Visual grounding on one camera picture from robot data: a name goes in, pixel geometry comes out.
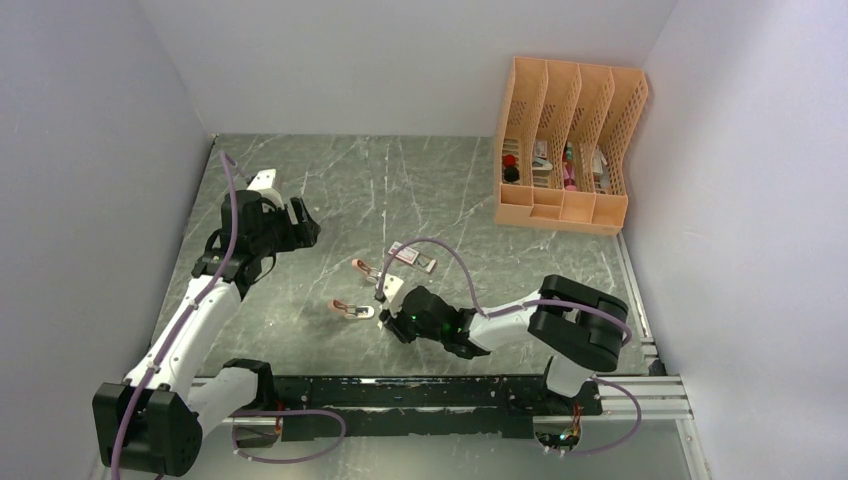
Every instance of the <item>purple cable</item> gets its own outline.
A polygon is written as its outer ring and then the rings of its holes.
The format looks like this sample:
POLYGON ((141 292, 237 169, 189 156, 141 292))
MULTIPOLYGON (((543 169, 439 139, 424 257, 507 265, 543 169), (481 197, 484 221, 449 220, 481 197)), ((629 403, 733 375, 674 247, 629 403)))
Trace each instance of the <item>purple cable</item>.
POLYGON ((377 282, 377 287, 376 287, 378 292, 383 291, 383 284, 386 281, 386 273, 389 271, 389 266, 392 264, 392 262, 395 260, 395 258, 397 258, 398 253, 400 253, 404 248, 406 248, 410 245, 414 245, 416 243, 421 243, 421 242, 435 243, 436 245, 447 250, 448 253, 450 253, 453 256, 453 258, 456 259, 456 263, 458 263, 460 268, 462 268, 462 272, 465 274, 465 280, 466 280, 466 282, 468 282, 468 290, 471 292, 471 303, 474 304, 474 309, 477 310, 477 312, 480 315, 483 315, 486 318, 499 317, 501 315, 508 315, 510 313, 517 312, 519 310, 522 310, 526 307, 533 306, 533 305, 555 305, 555 306, 559 306, 559 307, 574 308, 574 309, 577 309, 577 310, 581 310, 581 311, 584 311, 586 313, 601 317, 601 318, 609 321, 610 323, 612 323, 613 325, 618 327, 622 331, 622 333, 624 333, 624 340, 622 342, 623 345, 627 345, 627 343, 629 343, 630 340, 633 338, 633 331, 630 330, 630 327, 628 327, 627 324, 625 324, 621 320, 615 318, 614 316, 610 315, 609 313, 598 310, 597 308, 594 308, 594 307, 590 307, 588 305, 582 305, 582 304, 574 303, 574 302, 567 302, 565 300, 554 300, 554 299, 551 299, 551 300, 547 300, 547 299, 531 300, 531 301, 529 301, 529 302, 527 302, 523 305, 512 305, 510 307, 506 307, 506 308, 503 308, 501 310, 496 310, 494 312, 484 311, 483 307, 480 306, 480 302, 477 301, 477 291, 474 288, 474 282, 471 280, 471 272, 468 271, 468 267, 465 266, 465 262, 462 261, 462 258, 460 258, 459 253, 457 253, 456 250, 454 250, 450 245, 439 240, 438 238, 430 238, 430 237, 415 238, 415 239, 412 239, 412 240, 405 242, 403 245, 398 247, 397 250, 395 250, 394 253, 390 253, 386 257, 386 261, 383 263, 382 270, 380 270, 380 280, 377 282))
POLYGON ((239 166, 239 164, 236 163, 235 160, 233 160, 233 157, 229 156, 226 152, 221 150, 221 158, 226 160, 230 165, 232 165, 233 168, 236 169, 236 172, 238 172, 239 176, 243 178, 245 182, 247 181, 247 174, 244 172, 244 169, 241 168, 241 166, 239 166))
MULTIPOLYGON (((230 167, 227 164, 227 154, 221 152, 221 163, 224 165, 224 174, 227 176, 227 187, 230 190, 230 211, 232 212, 231 219, 231 236, 230 238, 236 238, 238 233, 238 204, 236 203, 236 187, 233 182, 233 174, 230 172, 230 167)), ((218 280, 221 279, 221 275, 224 274, 224 268, 229 263, 230 258, 233 256, 233 251, 236 248, 236 242, 231 241, 227 246, 227 253, 224 255, 224 259, 221 260, 221 264, 218 265, 218 269, 215 271, 215 274, 209 280, 209 283, 206 284, 206 287, 194 297, 194 304, 199 305, 200 302, 203 301, 204 297, 215 288, 215 284, 218 283, 218 280)), ((176 341, 177 336, 180 334, 180 331, 183 329, 183 326, 188 321, 188 318, 195 311, 192 305, 186 306, 183 313, 180 314, 180 317, 177 319, 176 323, 174 323, 174 327, 171 328, 171 331, 168 333, 168 336, 165 337, 165 340, 162 342, 162 348, 159 349, 159 352, 156 353, 156 356, 153 357, 153 364, 160 365, 165 355, 168 353, 168 350, 171 348, 171 345, 176 341)), ((138 386, 135 387, 135 391, 130 397, 130 401, 127 404, 126 410, 124 410, 124 416, 121 418, 121 424, 118 427, 118 434, 115 435, 115 443, 114 448, 112 449, 112 459, 111 459, 111 467, 110 471, 112 473, 112 480, 121 480, 120 473, 120 461, 121 461, 121 451, 124 448, 124 439, 127 436, 127 429, 129 428, 130 419, 132 418, 132 413, 135 411, 135 406, 138 405, 138 399, 141 397, 141 392, 147 388, 147 384, 150 383, 150 379, 153 378, 154 369, 150 367, 147 371, 144 372, 144 375, 141 377, 141 381, 138 382, 138 386)))
POLYGON ((232 439, 233 439, 233 448, 235 449, 235 454, 245 458, 247 460, 259 463, 270 463, 274 465, 288 465, 292 463, 302 463, 308 462, 310 460, 315 460, 316 458, 323 457, 324 455, 332 452, 339 445, 341 445, 342 441, 344 441, 345 434, 347 433, 347 424, 345 424, 344 419, 339 416, 335 412, 331 412, 329 410, 286 410, 283 412, 279 411, 238 411, 233 413, 233 417, 296 417, 302 415, 323 415, 325 417, 334 418, 339 425, 342 427, 341 433, 339 433, 339 437, 333 442, 332 445, 321 450, 318 453, 313 453, 312 455, 307 455, 305 457, 300 458, 284 458, 284 459, 276 459, 276 458, 263 458, 263 457, 254 457, 253 455, 248 455, 241 451, 238 447, 238 441, 236 440, 236 429, 235 427, 232 430, 232 439))
POLYGON ((582 451, 577 451, 577 452, 565 452, 564 455, 584 456, 584 455, 594 455, 596 453, 607 452, 607 451, 612 450, 613 448, 627 442, 628 440, 630 440, 630 438, 633 437, 633 435, 636 434, 636 431, 639 430, 639 427, 642 425, 642 406, 639 405, 639 401, 636 400, 636 397, 632 393, 630 393, 629 390, 627 390, 626 388, 622 387, 621 385, 619 385, 617 383, 612 383, 612 382, 604 380, 602 378, 595 377, 592 380, 594 380, 597 383, 600 383, 601 385, 606 385, 608 387, 612 387, 612 388, 620 391, 621 393, 627 395, 627 397, 630 398, 630 400, 633 401, 633 405, 636 407, 636 422, 633 423, 633 426, 630 427, 630 430, 627 433, 625 433, 621 438, 619 438, 618 440, 616 440, 612 443, 604 445, 603 447, 590 448, 589 450, 582 450, 582 451))

